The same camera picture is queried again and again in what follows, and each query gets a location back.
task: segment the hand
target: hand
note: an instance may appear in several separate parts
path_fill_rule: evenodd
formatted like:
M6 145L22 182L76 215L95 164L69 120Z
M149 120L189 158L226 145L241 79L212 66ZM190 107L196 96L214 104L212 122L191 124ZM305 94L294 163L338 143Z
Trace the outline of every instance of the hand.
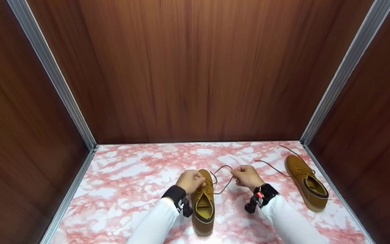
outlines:
M198 170L186 170L177 180L175 185L183 188L186 195L194 193L197 188L202 185L205 186L205 177L203 177Z
M236 179L236 185L248 187L251 192L254 192L256 187L264 184L257 170L250 165L240 165L234 170L231 170L231 173L233 174L233 178Z

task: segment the person's left hand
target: person's left hand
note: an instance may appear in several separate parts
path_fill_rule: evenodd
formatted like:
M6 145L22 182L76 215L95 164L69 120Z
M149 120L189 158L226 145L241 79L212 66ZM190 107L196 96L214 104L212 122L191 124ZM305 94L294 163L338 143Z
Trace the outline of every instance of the person's left hand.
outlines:
M186 195L194 193L200 185L205 186L205 177L203 177L198 170L186 170L177 180L175 185L183 188Z

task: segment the shoelace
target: shoelace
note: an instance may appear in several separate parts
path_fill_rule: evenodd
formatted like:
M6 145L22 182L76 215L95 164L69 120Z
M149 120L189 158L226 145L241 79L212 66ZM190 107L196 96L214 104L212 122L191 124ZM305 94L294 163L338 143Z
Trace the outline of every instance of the shoelace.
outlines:
M280 146L280 147L283 147L283 148L285 148L285 149L287 149L288 151L290 151L290 152L292 152L292 153L294 153L294 154L296 154L296 156L298 156L299 159L301 159L303 162L305 162L305 160L303 160L302 157L301 157L299 154L297 154L295 151L293 151L293 150L291 150L290 148L288 148L288 147L286 147L286 146L283 146L283 145L279 145L279 146ZM263 162L263 163L269 165L269 166L270 166L271 168L273 168L274 170L276 170L276 171L277 171L278 173L280 173L282 176L291 178L291 176L288 176L288 175L282 173L281 171L277 170L275 167L273 167L271 164L269 164L269 163L266 162L266 161L263 161L263 160L254 160L254 161L255 161L255 162ZM229 165L223 165L223 166L219 167L219 168L215 171L215 173L217 173L217 172L218 172L219 170L221 170L223 167L229 167L231 170L233 169L233 168L232 168L231 166L229 166ZM304 173L304 174L309 173L309 171L306 170L306 169L302 169L302 170L299 169L299 171L300 171L301 173ZM211 171L210 171L210 173L211 173L212 176L215 178L215 182L214 182L214 183L212 182L212 184L213 184L213 185L217 184L217 183L218 183L218 178L216 177L215 173L213 173L213 172L211 172ZM228 181L228 183L225 185L225 187L224 187L220 192L213 192L213 194L214 194L214 195L219 195L219 194L223 193L223 191L228 187L228 185L231 183L232 180L233 180L233 178L231 177L231 179Z

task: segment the wrist-mounted camera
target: wrist-mounted camera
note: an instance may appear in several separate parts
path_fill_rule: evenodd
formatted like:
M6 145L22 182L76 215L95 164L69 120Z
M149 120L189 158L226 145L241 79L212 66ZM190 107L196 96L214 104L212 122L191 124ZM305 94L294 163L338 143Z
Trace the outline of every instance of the wrist-mounted camera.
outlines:
M279 195L277 190L267 183L255 188L254 195L251 197L251 200L245 204L246 212L250 214L255 213L255 208L257 206L260 208L266 206L269 201L277 195Z

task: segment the wall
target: wall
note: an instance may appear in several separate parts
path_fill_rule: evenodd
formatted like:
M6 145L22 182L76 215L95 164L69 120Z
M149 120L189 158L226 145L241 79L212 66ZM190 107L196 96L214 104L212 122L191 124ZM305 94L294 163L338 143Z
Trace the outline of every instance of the wall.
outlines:
M0 0L0 243L38 243L88 150Z
M299 139L372 0L28 0L98 143Z
M377 243L390 243L390 13L310 149Z

